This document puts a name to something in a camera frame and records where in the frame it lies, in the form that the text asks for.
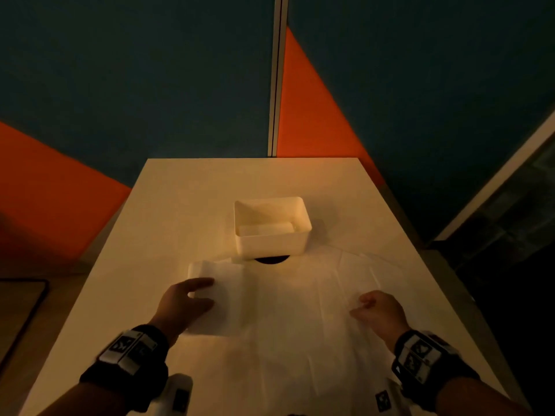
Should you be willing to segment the person's right hand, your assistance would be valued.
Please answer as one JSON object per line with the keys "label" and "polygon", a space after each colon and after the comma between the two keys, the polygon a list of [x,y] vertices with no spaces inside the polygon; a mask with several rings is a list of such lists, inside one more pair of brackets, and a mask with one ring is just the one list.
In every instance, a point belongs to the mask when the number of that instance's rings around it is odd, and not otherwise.
{"label": "person's right hand", "polygon": [[411,330],[401,304],[391,294],[379,290],[362,294],[358,301],[358,307],[371,307],[373,310],[372,323],[365,325],[384,341],[391,353],[395,354],[399,338]]}

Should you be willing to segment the person's left hand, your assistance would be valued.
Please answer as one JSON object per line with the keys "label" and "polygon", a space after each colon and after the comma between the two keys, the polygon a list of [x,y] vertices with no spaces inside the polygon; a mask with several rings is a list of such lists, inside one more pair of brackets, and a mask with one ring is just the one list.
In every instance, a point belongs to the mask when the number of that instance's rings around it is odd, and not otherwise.
{"label": "person's left hand", "polygon": [[148,322],[160,330],[172,347],[179,335],[188,329],[198,318],[189,318],[190,294],[200,289],[212,287],[214,279],[209,277],[191,278],[171,285],[163,294],[155,314]]}

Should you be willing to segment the white t-shirt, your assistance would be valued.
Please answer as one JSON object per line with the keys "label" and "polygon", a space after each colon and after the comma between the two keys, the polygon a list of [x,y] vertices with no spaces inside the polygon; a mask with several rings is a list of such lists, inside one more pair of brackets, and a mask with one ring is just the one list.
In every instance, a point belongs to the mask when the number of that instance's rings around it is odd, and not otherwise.
{"label": "white t-shirt", "polygon": [[376,395],[411,411],[391,391],[393,356],[349,315],[359,295],[397,297],[415,328],[445,325],[408,270],[382,257],[319,246],[267,265],[205,262],[215,279],[198,292],[215,306],[170,353],[170,373],[192,379],[186,416],[378,416]]}

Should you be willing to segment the person's left forearm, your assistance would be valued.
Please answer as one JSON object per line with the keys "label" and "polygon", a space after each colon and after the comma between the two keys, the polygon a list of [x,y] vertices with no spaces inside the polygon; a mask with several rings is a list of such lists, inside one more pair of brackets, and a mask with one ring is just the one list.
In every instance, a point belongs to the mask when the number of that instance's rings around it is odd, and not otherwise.
{"label": "person's left forearm", "polygon": [[37,416],[127,416],[124,396],[91,383],[79,383]]}

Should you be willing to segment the person's right forearm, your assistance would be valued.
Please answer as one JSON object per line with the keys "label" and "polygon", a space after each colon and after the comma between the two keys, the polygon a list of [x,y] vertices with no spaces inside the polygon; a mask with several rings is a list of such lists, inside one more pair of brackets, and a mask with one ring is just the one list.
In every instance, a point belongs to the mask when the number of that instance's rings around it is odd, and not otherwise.
{"label": "person's right forearm", "polygon": [[472,378],[454,378],[435,401],[438,416],[533,416],[522,405]]}

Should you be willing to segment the black wrist band with markers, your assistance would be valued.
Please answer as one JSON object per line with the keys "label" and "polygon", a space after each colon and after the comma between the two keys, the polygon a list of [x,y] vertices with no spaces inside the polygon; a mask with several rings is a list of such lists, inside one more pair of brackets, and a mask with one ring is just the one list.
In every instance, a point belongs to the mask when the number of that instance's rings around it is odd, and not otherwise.
{"label": "black wrist band with markers", "polygon": [[118,393],[128,411],[145,413],[165,389],[169,349],[168,339],[160,329],[141,324],[121,332],[110,342],[79,382]]}
{"label": "black wrist band with markers", "polygon": [[392,372],[402,395],[427,412],[436,411],[442,388],[455,378],[480,380],[449,343],[432,332],[410,329],[395,343]]}

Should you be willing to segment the white plastic box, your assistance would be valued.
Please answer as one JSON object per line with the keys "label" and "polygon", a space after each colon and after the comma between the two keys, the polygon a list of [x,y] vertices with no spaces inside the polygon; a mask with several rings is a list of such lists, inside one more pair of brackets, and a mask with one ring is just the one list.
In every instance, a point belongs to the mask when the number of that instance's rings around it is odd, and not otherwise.
{"label": "white plastic box", "polygon": [[[243,224],[291,222],[294,233],[277,236],[239,237]],[[301,255],[307,248],[312,224],[301,197],[275,197],[234,202],[234,234],[242,259]]]}

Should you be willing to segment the folded white cloth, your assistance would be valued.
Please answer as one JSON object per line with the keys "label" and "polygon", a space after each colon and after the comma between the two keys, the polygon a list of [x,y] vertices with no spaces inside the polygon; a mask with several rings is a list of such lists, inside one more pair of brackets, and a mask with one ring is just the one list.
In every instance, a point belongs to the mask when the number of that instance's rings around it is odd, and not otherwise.
{"label": "folded white cloth", "polygon": [[291,222],[243,224],[238,227],[239,237],[277,236],[294,232],[295,227]]}

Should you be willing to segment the white wall trim strip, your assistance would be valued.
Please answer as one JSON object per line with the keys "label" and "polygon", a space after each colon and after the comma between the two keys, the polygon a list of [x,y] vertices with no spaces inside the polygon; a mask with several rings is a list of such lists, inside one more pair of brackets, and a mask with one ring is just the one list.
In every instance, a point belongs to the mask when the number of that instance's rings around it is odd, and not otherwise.
{"label": "white wall trim strip", "polygon": [[447,240],[476,210],[480,208],[507,180],[555,133],[555,109],[538,126],[532,135],[515,151],[487,183],[476,193],[468,204],[448,223],[448,225],[434,238],[435,242]]}

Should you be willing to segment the grey partition post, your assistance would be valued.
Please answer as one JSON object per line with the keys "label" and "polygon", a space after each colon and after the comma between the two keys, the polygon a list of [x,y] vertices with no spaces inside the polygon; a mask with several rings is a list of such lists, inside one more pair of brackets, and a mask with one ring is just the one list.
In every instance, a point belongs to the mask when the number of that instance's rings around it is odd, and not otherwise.
{"label": "grey partition post", "polygon": [[274,0],[267,156],[277,157],[284,73],[288,0]]}

